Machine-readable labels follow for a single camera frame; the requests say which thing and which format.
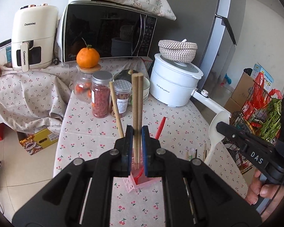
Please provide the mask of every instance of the pink basket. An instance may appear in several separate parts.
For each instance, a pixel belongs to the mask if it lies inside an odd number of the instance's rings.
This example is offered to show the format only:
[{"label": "pink basket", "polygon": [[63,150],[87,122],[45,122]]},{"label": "pink basket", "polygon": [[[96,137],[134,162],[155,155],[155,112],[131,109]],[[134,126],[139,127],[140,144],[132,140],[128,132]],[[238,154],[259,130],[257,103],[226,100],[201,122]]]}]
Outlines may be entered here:
[{"label": "pink basket", "polygon": [[[131,168],[132,168],[132,170],[136,170],[135,163],[134,163],[133,159],[131,161]],[[128,192],[132,192],[132,191],[137,190],[137,189],[146,188],[146,187],[148,187],[148,186],[152,185],[153,183],[158,182],[160,180],[161,180],[160,177],[148,178],[148,177],[145,176],[144,173],[139,178],[139,181],[142,181],[142,183],[139,183],[139,184],[136,184],[135,180],[133,179],[132,173],[130,173],[129,177],[123,178],[124,185],[125,185]]]}]

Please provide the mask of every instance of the microwave control panel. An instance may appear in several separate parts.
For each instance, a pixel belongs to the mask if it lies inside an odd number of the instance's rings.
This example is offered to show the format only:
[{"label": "microwave control panel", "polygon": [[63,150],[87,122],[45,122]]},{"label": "microwave control panel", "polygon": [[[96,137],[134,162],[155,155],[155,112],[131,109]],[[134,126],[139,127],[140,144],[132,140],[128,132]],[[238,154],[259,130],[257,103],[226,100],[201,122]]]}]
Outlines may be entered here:
[{"label": "microwave control panel", "polygon": [[157,18],[149,16],[149,15],[145,16],[144,36],[143,36],[142,44],[138,52],[138,56],[148,55],[149,48],[151,46],[151,41],[154,35],[156,22],[157,22]]}]

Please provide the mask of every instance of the white spoon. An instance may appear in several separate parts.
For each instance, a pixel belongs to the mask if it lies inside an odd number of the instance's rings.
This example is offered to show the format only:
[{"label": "white spoon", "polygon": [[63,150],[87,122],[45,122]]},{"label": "white spoon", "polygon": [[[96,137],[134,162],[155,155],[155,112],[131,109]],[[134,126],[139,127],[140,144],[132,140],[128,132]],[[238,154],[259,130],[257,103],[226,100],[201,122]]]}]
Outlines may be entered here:
[{"label": "white spoon", "polygon": [[204,160],[204,163],[206,165],[209,165],[209,162],[211,161],[211,158],[214,155],[214,151],[216,149],[218,142],[220,142],[225,137],[224,135],[217,132],[216,126],[221,121],[229,124],[229,114],[227,112],[222,111],[222,112],[218,113],[214,117],[214,119],[211,121],[211,124],[209,126],[208,135],[209,135],[209,140],[211,141],[211,148],[209,150],[209,153],[208,153],[206,159]]}]

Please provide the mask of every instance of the microwave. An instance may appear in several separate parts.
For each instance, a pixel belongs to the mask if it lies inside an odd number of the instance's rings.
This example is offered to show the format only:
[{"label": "microwave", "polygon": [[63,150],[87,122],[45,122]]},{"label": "microwave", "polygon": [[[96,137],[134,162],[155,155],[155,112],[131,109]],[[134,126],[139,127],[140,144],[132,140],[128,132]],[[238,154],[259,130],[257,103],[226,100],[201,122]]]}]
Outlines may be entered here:
[{"label": "microwave", "polygon": [[58,27],[58,58],[63,63],[75,61],[85,44],[95,48],[101,58],[148,56],[156,22],[156,17],[129,6],[72,2]]}]

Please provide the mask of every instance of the yellow box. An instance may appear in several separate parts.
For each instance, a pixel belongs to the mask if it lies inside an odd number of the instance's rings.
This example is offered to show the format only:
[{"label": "yellow box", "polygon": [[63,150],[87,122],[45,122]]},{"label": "yellow box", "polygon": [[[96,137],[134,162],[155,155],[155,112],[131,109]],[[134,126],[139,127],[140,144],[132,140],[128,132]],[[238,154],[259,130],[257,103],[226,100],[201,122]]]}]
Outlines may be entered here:
[{"label": "yellow box", "polygon": [[59,135],[52,133],[49,129],[43,129],[35,134],[18,132],[19,143],[30,154],[33,155],[40,150],[57,142]]}]

